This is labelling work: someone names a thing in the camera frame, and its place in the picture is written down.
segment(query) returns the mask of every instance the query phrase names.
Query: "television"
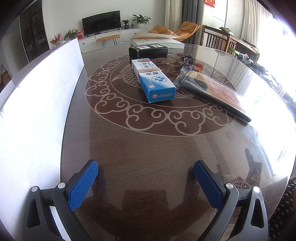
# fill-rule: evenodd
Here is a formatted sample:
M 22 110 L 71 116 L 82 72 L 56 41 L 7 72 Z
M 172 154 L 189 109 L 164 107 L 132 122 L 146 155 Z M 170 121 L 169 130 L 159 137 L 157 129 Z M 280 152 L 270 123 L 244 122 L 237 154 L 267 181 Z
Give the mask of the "television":
M 121 28 L 120 11 L 105 12 L 82 19 L 84 35 Z

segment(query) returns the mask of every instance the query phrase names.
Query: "round table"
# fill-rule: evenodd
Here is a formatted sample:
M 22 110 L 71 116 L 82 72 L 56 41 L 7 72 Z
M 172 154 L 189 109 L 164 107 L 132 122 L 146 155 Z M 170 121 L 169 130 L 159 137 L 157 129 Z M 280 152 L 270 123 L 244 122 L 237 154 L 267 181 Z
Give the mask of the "round table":
M 65 125 L 62 181 L 89 159 L 99 164 L 75 210 L 93 240 L 196 241 L 217 212 L 194 178 L 196 160 L 237 188 L 259 186 L 270 218 L 296 153 L 295 123 L 284 102 L 231 55 L 185 44 L 152 61 L 174 81 L 184 56 L 192 54 L 199 72 L 244 96 L 252 121 L 246 124 L 184 90 L 174 100 L 149 104 L 128 47 L 84 54 L 89 79 L 79 79 Z

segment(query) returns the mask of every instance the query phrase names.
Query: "plastic bag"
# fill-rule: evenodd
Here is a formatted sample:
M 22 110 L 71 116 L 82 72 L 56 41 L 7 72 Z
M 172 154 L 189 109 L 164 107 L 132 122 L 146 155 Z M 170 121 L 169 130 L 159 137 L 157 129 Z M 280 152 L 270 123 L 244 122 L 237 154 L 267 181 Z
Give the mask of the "plastic bag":
M 194 70 L 182 68 L 175 81 L 176 87 L 190 90 L 240 120 L 248 123 L 251 118 L 243 108 L 244 97 L 233 89 Z

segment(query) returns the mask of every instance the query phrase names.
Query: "red wall decoration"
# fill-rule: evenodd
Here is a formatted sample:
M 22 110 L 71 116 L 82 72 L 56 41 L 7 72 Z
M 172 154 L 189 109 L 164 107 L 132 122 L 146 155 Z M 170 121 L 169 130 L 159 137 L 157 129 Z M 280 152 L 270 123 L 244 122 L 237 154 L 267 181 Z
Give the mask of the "red wall decoration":
M 215 0 L 204 0 L 204 3 L 212 7 L 215 6 Z

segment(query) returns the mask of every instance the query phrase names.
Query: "silver screw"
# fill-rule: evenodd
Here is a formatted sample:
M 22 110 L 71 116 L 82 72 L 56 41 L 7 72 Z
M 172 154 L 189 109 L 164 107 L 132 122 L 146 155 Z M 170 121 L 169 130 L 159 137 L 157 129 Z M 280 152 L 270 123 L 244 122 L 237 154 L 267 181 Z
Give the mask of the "silver screw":
M 58 188 L 64 188 L 65 186 L 66 186 L 65 183 L 59 183 L 59 184 L 57 185 Z
M 36 186 L 32 187 L 32 189 L 31 189 L 32 192 L 36 192 L 37 190 L 38 190 L 38 187 L 36 187 Z
M 231 184 L 231 183 L 226 183 L 226 187 L 227 187 L 228 189 L 232 189 L 234 186 L 233 186 L 233 184 Z
M 253 187 L 253 190 L 254 190 L 254 192 L 256 192 L 256 193 L 259 193 L 259 192 L 260 192 L 260 188 L 257 187 L 257 186 Z

